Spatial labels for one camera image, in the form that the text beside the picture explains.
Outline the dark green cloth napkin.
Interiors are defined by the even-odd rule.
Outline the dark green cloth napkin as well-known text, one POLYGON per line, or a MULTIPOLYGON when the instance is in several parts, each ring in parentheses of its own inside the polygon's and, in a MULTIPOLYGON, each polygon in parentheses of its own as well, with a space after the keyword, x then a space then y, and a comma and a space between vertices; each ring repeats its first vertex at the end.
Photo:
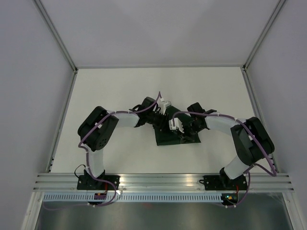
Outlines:
POLYGON ((172 121, 172 116, 179 112, 179 109, 170 106, 166 109, 165 115, 157 115, 154 118, 153 128, 157 146, 168 146, 178 144, 201 143, 198 132, 193 130, 192 124, 194 117, 187 114, 178 114, 176 118, 182 123, 184 133, 179 130, 171 130, 169 121, 172 121))

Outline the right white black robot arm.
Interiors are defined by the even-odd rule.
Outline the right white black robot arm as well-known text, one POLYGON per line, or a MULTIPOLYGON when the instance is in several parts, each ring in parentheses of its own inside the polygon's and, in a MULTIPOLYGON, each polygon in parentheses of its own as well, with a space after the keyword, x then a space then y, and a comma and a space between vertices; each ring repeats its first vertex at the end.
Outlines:
POLYGON ((275 146, 257 117, 238 119, 213 109, 206 111, 199 103, 190 105, 187 110, 192 122, 184 125, 180 131, 185 137, 207 129, 220 131, 233 139, 236 156, 219 172, 219 184, 222 188, 232 188, 236 181, 261 159, 268 161, 271 168, 269 174, 276 175, 269 159, 269 155, 275 151, 275 146))

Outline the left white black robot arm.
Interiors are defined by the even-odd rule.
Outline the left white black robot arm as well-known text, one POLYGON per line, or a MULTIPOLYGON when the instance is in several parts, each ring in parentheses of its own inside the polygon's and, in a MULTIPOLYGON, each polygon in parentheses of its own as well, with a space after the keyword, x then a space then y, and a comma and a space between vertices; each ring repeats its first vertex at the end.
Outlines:
POLYGON ((109 111, 98 106, 78 128, 79 148, 86 151, 85 174, 89 176, 88 184, 95 190, 105 184, 103 163, 104 147, 109 142, 115 128, 140 127, 145 124, 157 131, 169 131, 167 108, 171 106, 158 95, 157 99, 146 97, 141 104, 124 111, 109 111))

